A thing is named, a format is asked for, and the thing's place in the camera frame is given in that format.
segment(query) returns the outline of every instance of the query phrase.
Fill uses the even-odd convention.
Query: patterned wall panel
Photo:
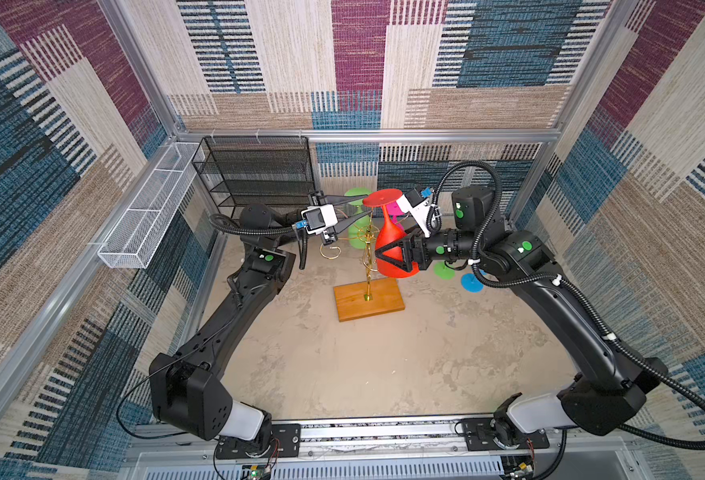
[[[547,128],[608,0],[128,0],[190,130]]]
[[[95,0],[0,2],[0,362],[164,136]],[[132,276],[102,272],[92,290],[126,290]],[[178,277],[189,294],[194,281]],[[0,478],[56,473],[32,461],[74,408],[67,399],[89,359],[104,355],[117,298],[87,295],[88,312],[62,329],[7,412]],[[140,338],[131,339],[122,341],[137,350]]]
[[[624,340],[705,396],[705,1],[639,2],[615,47],[518,227]],[[634,424],[705,437],[703,411],[666,388]],[[658,478],[705,478],[705,452],[642,445]]]
[[[540,144],[321,143],[310,145],[310,157],[320,187],[331,195],[344,195],[353,187],[402,191],[436,187],[453,165],[485,160],[501,174],[501,208],[509,211],[539,148]],[[451,212],[451,192],[470,184],[491,184],[491,177],[476,168],[453,174],[439,198],[441,210]]]
[[[130,437],[117,403],[158,352],[179,346],[216,239],[205,194],[190,188],[146,270],[100,267],[2,417],[0,478],[86,479],[122,465]],[[128,398],[127,425],[150,421],[149,395],[140,388]]]

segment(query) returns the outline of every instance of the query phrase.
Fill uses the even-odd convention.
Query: wooden base
[[[398,282],[394,278],[373,280],[371,282],[371,300],[363,299],[365,293],[366,282],[334,287],[336,312],[339,314],[340,322],[405,310]]]

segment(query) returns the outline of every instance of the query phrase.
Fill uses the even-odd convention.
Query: gold hook
[[[323,244],[320,244],[320,254],[323,255],[323,258],[327,258],[329,260],[334,260],[335,258],[338,258],[339,255],[342,255],[342,249],[339,248],[338,246],[330,246],[330,249],[335,249],[336,248],[336,256],[326,256],[326,254],[323,253]]]

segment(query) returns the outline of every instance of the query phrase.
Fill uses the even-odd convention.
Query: white mesh basket
[[[192,160],[203,157],[198,144],[177,142],[166,150],[99,249],[108,267],[147,268],[195,178]]]

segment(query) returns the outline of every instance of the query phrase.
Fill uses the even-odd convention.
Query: concrete-textured floor
[[[362,251],[338,244],[342,255],[328,260],[311,239],[307,268],[297,259],[243,337],[223,377],[233,398],[274,418],[491,412],[513,393],[563,386],[574,375],[563,347],[509,290],[464,290],[459,279],[469,270],[443,280],[431,266],[398,280],[403,312],[339,322],[332,288],[366,273]],[[225,277],[242,252],[231,236],[204,319],[229,292]]]

